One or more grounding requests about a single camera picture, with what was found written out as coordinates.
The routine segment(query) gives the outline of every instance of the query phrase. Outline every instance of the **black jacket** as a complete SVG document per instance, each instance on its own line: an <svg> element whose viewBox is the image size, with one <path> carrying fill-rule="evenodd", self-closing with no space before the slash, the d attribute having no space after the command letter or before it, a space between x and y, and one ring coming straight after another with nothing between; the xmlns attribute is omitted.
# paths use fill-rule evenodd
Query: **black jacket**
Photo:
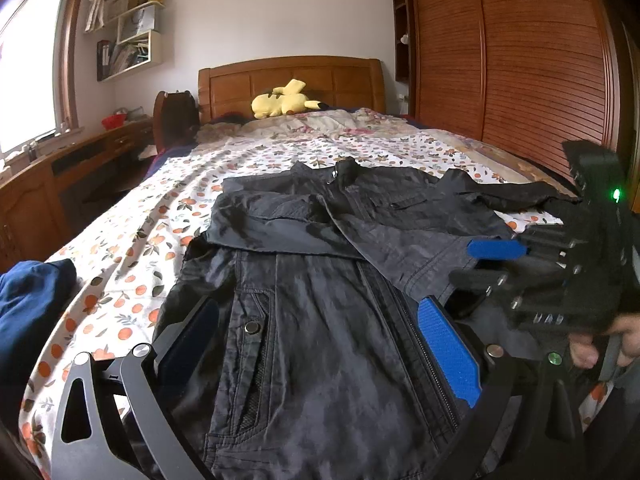
<svg viewBox="0 0 640 480"><path fill-rule="evenodd" d="M482 185L352 158L226 179L156 327L202 295L220 308L172 402L178 426L217 478L428 478L467 407L436 387L416 302L447 301L449 272L476 264L471 237L513 235L494 210L531 207L570 206L541 182ZM516 356L542 351L499 308L468 323ZM560 341L545 350L564 353Z"/></svg>

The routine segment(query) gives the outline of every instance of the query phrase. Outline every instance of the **white wall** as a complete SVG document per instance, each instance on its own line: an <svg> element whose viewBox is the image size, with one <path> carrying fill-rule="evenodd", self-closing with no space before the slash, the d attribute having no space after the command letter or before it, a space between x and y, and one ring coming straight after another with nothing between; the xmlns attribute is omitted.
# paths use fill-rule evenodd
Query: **white wall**
<svg viewBox="0 0 640 480"><path fill-rule="evenodd" d="M89 0L82 0L78 10L74 55L76 108L79 126L84 126L88 132L101 132L104 129L100 120L113 113L116 99L112 84L98 83L96 80L95 45L106 35L100 32L84 33L88 14Z"/></svg>
<svg viewBox="0 0 640 480"><path fill-rule="evenodd" d="M76 96L79 115L87 124L95 123L96 114L104 116L105 111L121 106L142 105L151 115L161 90L190 90L197 96L201 68L276 56L378 58L385 72L388 111L397 110L392 0L165 0L165 4L162 65L97 83L95 42L99 38L95 34L86 41L79 37ZM103 97L106 87L113 101Z"/></svg>

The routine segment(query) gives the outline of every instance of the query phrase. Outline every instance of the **wooden desk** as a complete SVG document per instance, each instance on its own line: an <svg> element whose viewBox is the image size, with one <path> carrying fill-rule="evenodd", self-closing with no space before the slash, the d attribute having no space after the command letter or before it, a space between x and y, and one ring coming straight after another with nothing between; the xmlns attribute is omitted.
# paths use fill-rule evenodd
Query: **wooden desk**
<svg viewBox="0 0 640 480"><path fill-rule="evenodd" d="M43 261L71 240L60 192L151 139L151 120L126 124L43 156L1 184L0 272Z"/></svg>

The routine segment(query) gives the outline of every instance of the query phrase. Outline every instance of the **wooden wardrobe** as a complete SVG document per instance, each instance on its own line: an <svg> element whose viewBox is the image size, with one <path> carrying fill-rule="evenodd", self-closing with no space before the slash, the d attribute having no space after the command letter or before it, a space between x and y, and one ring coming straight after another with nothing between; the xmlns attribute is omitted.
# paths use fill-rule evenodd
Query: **wooden wardrobe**
<svg viewBox="0 0 640 480"><path fill-rule="evenodd" d="M410 113L568 176L561 143L589 139L628 169L629 46L603 0L407 0Z"/></svg>

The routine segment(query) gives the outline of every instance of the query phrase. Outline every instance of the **snap button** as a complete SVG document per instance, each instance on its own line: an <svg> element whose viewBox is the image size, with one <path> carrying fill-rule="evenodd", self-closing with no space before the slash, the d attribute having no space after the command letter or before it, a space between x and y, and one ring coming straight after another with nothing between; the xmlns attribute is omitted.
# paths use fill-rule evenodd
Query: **snap button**
<svg viewBox="0 0 640 480"><path fill-rule="evenodd" d="M244 331L247 332L249 335L257 334L258 332L260 332L260 329L261 329L260 323L258 323L257 321L249 321L244 326Z"/></svg>

